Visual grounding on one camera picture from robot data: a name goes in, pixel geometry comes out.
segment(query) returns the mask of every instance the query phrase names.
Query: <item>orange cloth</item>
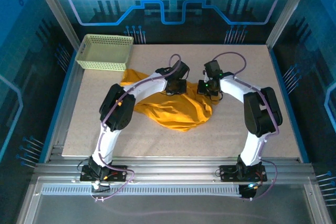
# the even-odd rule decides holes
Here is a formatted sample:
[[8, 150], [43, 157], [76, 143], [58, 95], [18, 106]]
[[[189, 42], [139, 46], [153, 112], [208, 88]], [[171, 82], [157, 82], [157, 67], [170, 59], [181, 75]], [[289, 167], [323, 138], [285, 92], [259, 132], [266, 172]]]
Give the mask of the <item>orange cloth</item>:
[[[147, 74], [127, 69], [120, 84], [130, 85], [146, 77]], [[188, 131], [208, 121], [214, 103], [209, 97], [197, 94], [197, 83], [187, 82], [186, 94], [168, 96], [164, 92], [156, 93], [140, 101], [134, 110], [166, 128]]]

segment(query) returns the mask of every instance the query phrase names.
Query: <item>speckled work surface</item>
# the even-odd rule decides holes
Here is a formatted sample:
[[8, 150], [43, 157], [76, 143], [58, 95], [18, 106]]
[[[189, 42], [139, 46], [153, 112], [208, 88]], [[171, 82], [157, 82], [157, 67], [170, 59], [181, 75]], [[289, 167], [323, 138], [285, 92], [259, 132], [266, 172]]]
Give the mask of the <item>speckled work surface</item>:
[[[190, 67], [188, 81], [203, 79], [204, 63], [221, 52], [236, 51], [247, 59], [242, 80], [260, 87], [273, 87], [283, 116], [280, 134], [270, 138], [265, 157], [299, 157], [299, 151], [278, 81], [266, 46], [260, 45], [134, 45], [129, 68], [152, 74], [168, 66], [170, 55], [178, 53]], [[243, 66], [236, 55], [218, 59], [224, 72]], [[63, 156], [90, 156], [98, 141], [99, 107], [108, 90], [119, 83], [122, 72], [86, 70], [72, 116]], [[131, 123], [121, 132], [114, 156], [207, 156], [235, 157], [244, 148], [247, 129], [243, 104], [225, 95], [214, 107], [210, 120], [188, 132], [166, 129], [145, 115], [134, 112]]]

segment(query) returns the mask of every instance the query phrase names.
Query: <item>light green basket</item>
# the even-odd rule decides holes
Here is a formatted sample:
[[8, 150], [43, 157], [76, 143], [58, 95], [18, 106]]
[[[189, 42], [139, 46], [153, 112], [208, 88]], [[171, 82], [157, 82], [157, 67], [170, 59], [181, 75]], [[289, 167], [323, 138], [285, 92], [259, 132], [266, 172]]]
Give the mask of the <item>light green basket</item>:
[[86, 34], [76, 55], [84, 69], [124, 71], [133, 45], [133, 37]]

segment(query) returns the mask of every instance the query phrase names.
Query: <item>purple cable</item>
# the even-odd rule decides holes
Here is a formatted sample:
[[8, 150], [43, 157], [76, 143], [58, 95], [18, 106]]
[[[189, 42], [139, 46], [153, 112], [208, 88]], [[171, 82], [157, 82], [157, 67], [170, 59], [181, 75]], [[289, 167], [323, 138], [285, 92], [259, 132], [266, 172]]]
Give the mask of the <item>purple cable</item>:
[[102, 121], [101, 125], [102, 127], [104, 128], [104, 132], [101, 134], [100, 138], [99, 138], [99, 141], [98, 141], [98, 156], [101, 160], [101, 162], [109, 169], [111, 170], [117, 170], [119, 172], [129, 172], [131, 173], [131, 177], [125, 182], [125, 184], [123, 184], [117, 191], [115, 191], [113, 194], [109, 195], [108, 197], [105, 197], [105, 198], [101, 198], [101, 199], [98, 199], [98, 196], [93, 196], [91, 195], [92, 198], [94, 198], [95, 200], [99, 200], [99, 201], [104, 201], [104, 200], [107, 200], [109, 198], [112, 198], [114, 195], [116, 195], [117, 193], [119, 193], [133, 178], [134, 178], [134, 171], [131, 170], [131, 169], [120, 169], [120, 168], [116, 168], [116, 167], [113, 167], [113, 166], [110, 166], [108, 165], [107, 163], [104, 162], [103, 160], [103, 157], [101, 156], [100, 154], [100, 144], [101, 144], [101, 140], [102, 140], [102, 137], [105, 135], [105, 131], [107, 129], [107, 126], [105, 125], [107, 119], [110, 117], [110, 115], [113, 113], [113, 111], [115, 110], [115, 108], [117, 107], [117, 105], [119, 104], [119, 102], [122, 101], [122, 99], [128, 94], [130, 93], [132, 90], [134, 90], [136, 87], [140, 86], [141, 84], [144, 84], [148, 81], [153, 81], [153, 80], [158, 80], [158, 79], [162, 79], [162, 78], [165, 78], [165, 77], [168, 77], [170, 75], [172, 75], [174, 72], [176, 72], [178, 70], [178, 68], [180, 67], [181, 65], [181, 56], [179, 54], [173, 54], [171, 55], [170, 59], [169, 59], [169, 66], [171, 65], [171, 61], [172, 61], [172, 58], [174, 56], [178, 56], [178, 64], [177, 66], [173, 69], [173, 71], [171, 71], [170, 73], [167, 73], [167, 74], [164, 74], [163, 76], [158, 76], [158, 77], [154, 77], [152, 79], [146, 79], [146, 80], [142, 80], [140, 81], [139, 83], [137, 83], [136, 85], [134, 85], [131, 89], [129, 89], [128, 91], [126, 91], [116, 102], [115, 104], [113, 105], [113, 107], [111, 108], [111, 110], [109, 111], [109, 113], [105, 116], [104, 120]]
[[[241, 80], [235, 78], [236, 75], [237, 75], [238, 73], [241, 73], [241, 72], [246, 68], [246, 66], [247, 66], [246, 58], [245, 58], [243, 55], [241, 55], [241, 54], [239, 54], [239, 53], [237, 53], [237, 52], [222, 52], [221, 54], [217, 55], [213, 60], [215, 60], [216, 58], [218, 58], [218, 57], [221, 56], [221, 55], [226, 55], [226, 54], [235, 54], [235, 55], [240, 56], [240, 57], [243, 59], [243, 61], [244, 61], [244, 67], [243, 67], [242, 69], [240, 69], [239, 71], [235, 72], [235, 73], [233, 74], [233, 78], [234, 78], [234, 80], [237, 81], [238, 83], [240, 83], [240, 84], [242, 84], [242, 85], [244, 85], [244, 86], [246, 86], [246, 87], [248, 87], [248, 88], [253, 89], [254, 91], [256, 91], [256, 92], [259, 94], [259, 96], [261, 97], [263, 103], [264, 103], [265, 106], [266, 106], [266, 110], [267, 110], [267, 112], [268, 112], [268, 114], [269, 114], [269, 116], [270, 116], [270, 118], [271, 118], [271, 120], [272, 120], [272, 123], [273, 123], [273, 126], [274, 126], [274, 128], [275, 128], [275, 131], [274, 131], [273, 133], [268, 134], [267, 136], [265, 136], [265, 140], [268, 140], [268, 138], [269, 138], [270, 136], [276, 136], [276, 135], [278, 135], [278, 134], [279, 134], [279, 127], [278, 127], [278, 124], [277, 124], [277, 122], [276, 122], [276, 120], [275, 120], [275, 118], [274, 118], [274, 115], [273, 115], [273, 113], [272, 113], [272, 110], [271, 110], [269, 104], [267, 103], [267, 100], [266, 100], [265, 96], [263, 95], [263, 93], [262, 93], [260, 90], [258, 90], [257, 88], [251, 86], [250, 84], [248, 84], [248, 83], [246, 83], [246, 82], [243, 82], [243, 81], [241, 81]], [[259, 149], [259, 152], [258, 152], [258, 154], [257, 154], [258, 157], [261, 157], [261, 153], [262, 153], [262, 151], [263, 151], [264, 145], [265, 145], [265, 142], [263, 141], [262, 144], [261, 144], [261, 147], [260, 147], [260, 149]], [[274, 166], [274, 168], [275, 168], [275, 177], [274, 177], [274, 179], [273, 179], [273, 181], [272, 181], [272, 184], [267, 188], [267, 190], [266, 190], [263, 194], [261, 194], [261, 195], [259, 195], [258, 197], [254, 198], [254, 200], [256, 200], [256, 199], [260, 199], [260, 198], [262, 198], [263, 196], [265, 196], [265, 195], [272, 189], [272, 187], [274, 186], [274, 184], [275, 184], [275, 182], [276, 182], [276, 180], [277, 180], [277, 177], [278, 177], [278, 169], [277, 169], [277, 166], [276, 166], [273, 162], [271, 162], [271, 161], [267, 161], [267, 160], [264, 160], [264, 159], [261, 159], [261, 158], [259, 158], [259, 159], [260, 159], [261, 161], [263, 161], [263, 162], [272, 164], [272, 165]]]

